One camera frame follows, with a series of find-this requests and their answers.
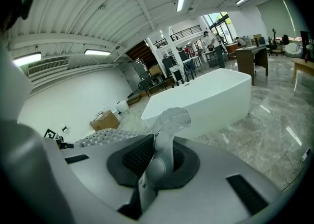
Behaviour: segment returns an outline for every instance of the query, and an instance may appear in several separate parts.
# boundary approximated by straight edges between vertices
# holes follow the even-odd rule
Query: gray panel
[[[0,149],[1,168],[19,195],[48,223],[135,223],[86,189],[55,140],[14,122],[1,122],[0,131],[6,136]]]
[[[90,156],[89,160],[71,164],[72,171],[102,202],[117,209],[131,198],[132,190],[116,184],[106,169],[105,161],[111,153],[137,139],[139,137],[104,146],[67,149],[62,154],[65,157],[74,153]],[[268,203],[279,195],[280,191],[272,182],[233,154],[183,138],[175,137],[175,140],[198,154],[199,171],[183,188],[159,191],[140,218],[142,222],[236,223],[249,218],[250,213],[226,181],[226,177],[235,174],[241,174]]]

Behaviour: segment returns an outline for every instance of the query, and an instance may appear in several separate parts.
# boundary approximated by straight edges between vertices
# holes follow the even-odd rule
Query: white chair
[[[301,58],[302,53],[303,53],[302,47],[295,43],[290,43],[285,46],[285,55],[287,57]]]

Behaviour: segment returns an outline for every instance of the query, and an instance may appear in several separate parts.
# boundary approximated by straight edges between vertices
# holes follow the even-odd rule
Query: air conditioner
[[[31,81],[38,80],[40,78],[49,76],[54,73],[58,73],[61,71],[65,71],[68,69],[69,60],[57,60],[48,63],[44,63],[41,65],[36,65],[27,70],[28,77]]]

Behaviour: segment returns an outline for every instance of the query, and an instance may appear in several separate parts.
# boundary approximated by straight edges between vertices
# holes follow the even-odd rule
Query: white column
[[[180,58],[179,52],[178,52],[175,44],[172,42],[171,37],[167,33],[165,33],[164,36],[165,36],[165,39],[167,40],[168,45],[170,46],[170,49],[171,49],[171,51],[172,51],[172,53],[176,59],[177,64],[180,65],[180,67],[182,67],[182,69],[183,69],[182,60]]]
[[[180,58],[179,52],[178,52],[175,44],[172,42],[172,39],[171,39],[170,35],[168,35],[168,33],[165,33],[165,39],[167,40],[167,43],[170,46],[170,49],[171,49],[171,51],[172,51],[172,53],[176,59],[176,62],[177,62],[178,67],[180,69],[182,78],[185,80],[183,62],[182,62],[182,59]]]
[[[167,77],[167,74],[166,74],[166,71],[165,71],[165,67],[164,67],[163,62],[161,61],[161,59],[159,58],[159,56],[158,56],[158,54],[156,52],[155,46],[153,45],[153,43],[152,43],[150,38],[147,38],[146,40],[147,40],[147,43],[148,43],[149,47],[151,48],[152,53],[155,56],[155,59],[157,60],[157,62],[159,64],[159,67],[160,67],[162,73],[164,74],[165,77]]]

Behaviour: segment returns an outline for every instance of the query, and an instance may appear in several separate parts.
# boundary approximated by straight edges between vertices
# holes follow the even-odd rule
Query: white cylinder
[[[117,103],[116,108],[119,112],[123,113],[129,110],[129,105],[126,100],[123,100]]]

